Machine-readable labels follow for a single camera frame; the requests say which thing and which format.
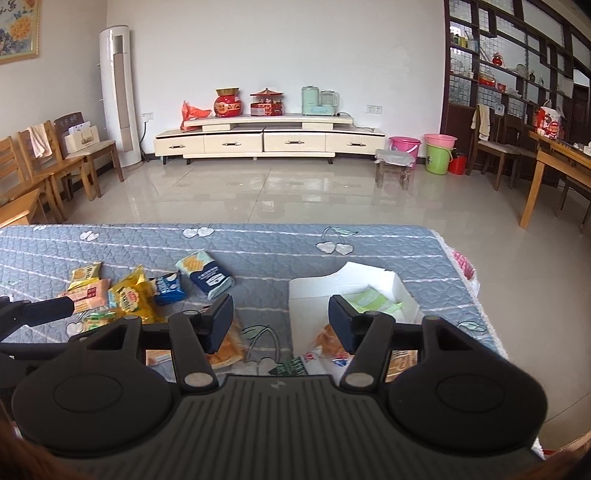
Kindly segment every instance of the tiled floor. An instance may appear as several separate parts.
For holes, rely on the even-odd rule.
[[[498,192],[491,176],[437,176],[419,166],[408,192],[393,176],[374,184],[370,160],[199,160],[144,164],[103,198],[81,192],[71,223],[398,223],[437,230],[478,269],[480,300],[512,362],[542,383],[553,449],[591,430],[591,242],[579,234],[586,201],[543,186],[527,231],[518,226],[529,184]]]

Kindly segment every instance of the drawer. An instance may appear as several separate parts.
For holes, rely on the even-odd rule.
[[[374,135],[326,133],[326,151],[375,155],[377,149],[384,148],[384,139]]]
[[[154,140],[154,154],[157,157],[167,155],[186,155],[205,153],[203,149],[203,136],[156,138]]]
[[[205,153],[262,152],[262,134],[220,134],[203,137]]]
[[[281,132],[264,133],[266,152],[323,152],[326,134]]]

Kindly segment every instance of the red bucket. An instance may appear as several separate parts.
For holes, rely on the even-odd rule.
[[[410,153],[414,157],[411,168],[414,170],[417,165],[418,148],[421,141],[412,137],[390,137],[390,149]]]
[[[466,155],[465,153],[460,153],[454,156],[451,162],[449,162],[449,167],[447,168],[447,171],[449,173],[453,173],[454,175],[464,175],[467,162],[468,155]]]

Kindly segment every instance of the green bucket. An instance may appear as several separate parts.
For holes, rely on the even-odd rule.
[[[427,164],[425,169],[437,175],[445,175],[452,159],[452,148],[435,147],[427,144]]]

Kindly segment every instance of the dining chair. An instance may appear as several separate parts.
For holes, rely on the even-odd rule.
[[[572,189],[581,195],[583,198],[589,200],[591,202],[591,189],[586,185],[583,185],[581,182],[572,179],[571,177],[566,177],[564,179],[564,188],[562,190],[562,194],[558,200],[558,205],[554,210],[554,214],[558,216],[558,213],[564,208],[564,203],[566,202],[566,197],[569,194],[569,190]],[[587,227],[587,223],[589,222],[589,218],[591,217],[591,203],[589,203],[589,207],[587,208],[587,212],[583,217],[583,222],[580,224],[579,229],[581,233],[585,232],[585,228]]]
[[[47,140],[51,148],[51,157],[49,158],[36,158],[33,153],[31,146],[31,137],[27,130],[18,133],[18,142],[21,147],[22,156],[24,159],[25,166],[29,172],[29,175],[45,175],[48,177],[51,187],[54,191],[54,197],[58,208],[61,211],[64,220],[67,219],[64,204],[61,199],[60,189],[58,187],[58,181],[63,177],[72,176],[73,174],[80,175],[82,185],[86,193],[86,198],[90,201],[95,199],[93,193],[93,185],[88,179],[88,170],[84,157],[75,157],[65,160],[61,154],[60,144],[57,138],[55,127],[48,120],[43,124]]]
[[[515,187],[517,180],[519,179],[524,160],[530,158],[532,161],[534,161],[536,153],[521,146],[523,139],[527,138],[525,125],[521,118],[515,115],[507,114],[503,117],[502,124],[503,127],[501,142],[505,145],[511,146],[515,153],[515,155],[511,157],[513,159],[513,166],[511,169],[511,179],[509,180],[509,188],[512,189]],[[501,160],[499,160],[499,169],[497,171],[495,180],[496,185],[499,185],[501,182],[503,167],[504,162],[501,164]]]
[[[113,168],[119,176],[119,181],[125,181],[125,178],[123,177],[123,170],[121,169],[121,163],[119,162],[119,153],[117,152],[117,145],[115,144],[115,140],[104,140],[95,143],[94,145],[90,145],[89,147],[84,148],[80,151],[68,154],[65,137],[66,135],[69,135],[70,127],[74,127],[76,125],[80,125],[83,123],[84,117],[82,117],[82,113],[76,112],[59,117],[55,120],[54,126],[56,128],[56,134],[59,139],[61,151],[63,155],[65,155],[66,160],[68,160],[69,158],[84,157],[84,161],[85,163],[87,163],[90,175],[92,176],[92,181],[95,184],[96,195],[98,198],[100,198],[102,196],[102,192],[100,190],[98,175],[96,173],[95,166],[95,160],[97,158],[100,158],[104,155],[109,155],[111,157],[111,161],[113,162]],[[68,181],[67,183],[67,195],[71,196],[72,182]]]
[[[17,149],[12,137],[0,140],[0,180],[2,180],[3,185],[10,185],[6,191],[0,192],[0,200],[2,203],[7,202],[3,208],[8,207],[11,202],[26,196],[30,192],[38,190],[39,195],[26,197],[16,205],[12,205],[10,211],[13,212],[17,205],[24,207],[24,210],[22,211],[24,212],[27,210],[27,218],[31,218],[35,211],[39,211],[44,221],[47,223],[47,216],[43,209],[43,200],[45,200],[49,204],[55,222],[64,222],[61,210],[57,206],[55,200],[49,175],[28,175],[27,170],[22,166],[22,161],[18,157]],[[36,202],[35,207],[30,205],[31,199],[34,199]]]
[[[497,121],[496,129],[493,133],[493,141],[480,140],[478,133],[480,130],[480,111],[476,110],[476,128],[472,137],[472,145],[470,146],[470,160],[466,175],[472,173],[474,163],[478,157],[478,152],[484,151],[486,153],[486,160],[480,173],[484,175],[492,163],[494,157],[499,157],[499,166],[496,171],[495,182],[493,188],[499,189],[501,185],[501,177],[507,159],[513,160],[513,168],[511,171],[511,179],[509,181],[509,188],[512,189],[517,182],[517,177],[521,171],[521,157],[529,157],[535,159],[535,153],[522,148],[521,142],[524,125],[520,118],[515,115],[506,114],[501,121]]]

